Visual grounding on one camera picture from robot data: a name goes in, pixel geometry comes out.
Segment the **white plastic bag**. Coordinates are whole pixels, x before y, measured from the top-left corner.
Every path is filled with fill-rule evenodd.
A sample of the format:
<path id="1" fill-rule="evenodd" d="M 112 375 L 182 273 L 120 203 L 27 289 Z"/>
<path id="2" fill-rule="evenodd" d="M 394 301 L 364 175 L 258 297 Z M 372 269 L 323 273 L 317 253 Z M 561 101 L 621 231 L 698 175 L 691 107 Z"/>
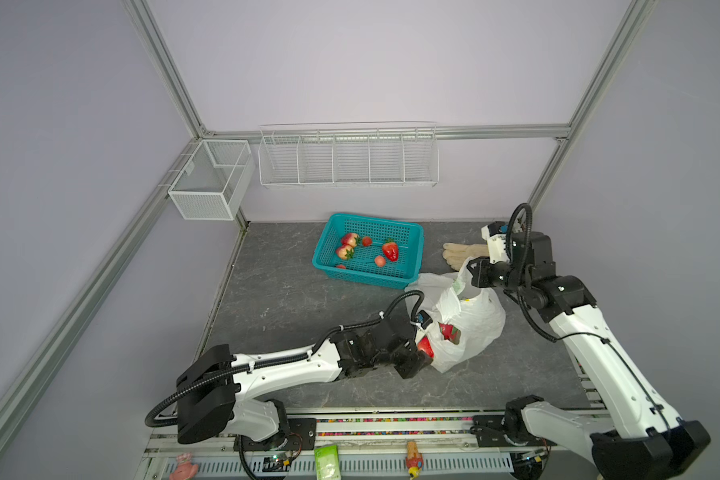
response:
<path id="1" fill-rule="evenodd" d="M 441 373 L 483 352 L 504 329 L 506 313 L 496 291 L 472 286 L 471 278 L 463 264 L 459 271 L 448 274 L 422 273 L 407 287 L 424 293 L 417 311 L 425 310 L 433 323 L 426 330 L 414 326 L 415 342 L 423 336 L 429 338 L 434 351 L 431 366 Z M 458 345 L 443 339 L 440 323 L 461 331 Z"/>

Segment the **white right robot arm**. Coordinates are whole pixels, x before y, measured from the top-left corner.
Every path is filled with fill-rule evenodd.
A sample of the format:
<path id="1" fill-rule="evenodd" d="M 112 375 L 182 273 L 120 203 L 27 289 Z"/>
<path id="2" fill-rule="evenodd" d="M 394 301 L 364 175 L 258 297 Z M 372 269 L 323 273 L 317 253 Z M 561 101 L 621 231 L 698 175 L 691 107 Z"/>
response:
<path id="1" fill-rule="evenodd" d="M 488 225 L 486 256 L 466 264 L 475 287 L 503 291 L 529 326 L 562 343 L 583 367 L 609 416 L 593 419 L 537 395 L 508 402 L 499 429 L 513 445 L 535 439 L 592 463 L 604 479 L 671 479 L 710 445 L 695 420 L 685 420 L 650 384 L 615 338 L 595 297 L 575 276 L 556 272 L 550 238 L 532 227 L 533 209 L 519 204 L 504 227 Z"/>

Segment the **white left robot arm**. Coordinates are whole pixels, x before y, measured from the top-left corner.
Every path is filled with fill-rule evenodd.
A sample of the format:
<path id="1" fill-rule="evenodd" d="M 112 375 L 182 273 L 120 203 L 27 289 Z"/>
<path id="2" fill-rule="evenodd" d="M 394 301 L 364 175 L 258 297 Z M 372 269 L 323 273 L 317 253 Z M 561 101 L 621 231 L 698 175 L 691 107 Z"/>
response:
<path id="1" fill-rule="evenodd" d="M 234 354 L 229 345 L 209 348 L 176 380 L 175 391 L 147 414 L 149 428 L 175 427 L 180 444 L 195 444 L 229 429 L 264 445 L 291 433 L 284 404 L 271 393 L 301 385 L 359 378 L 392 367 L 410 379 L 432 359 L 418 348 L 413 327 L 429 321 L 425 294 L 410 290 L 373 319 L 338 325 L 313 344 L 266 354 Z"/>

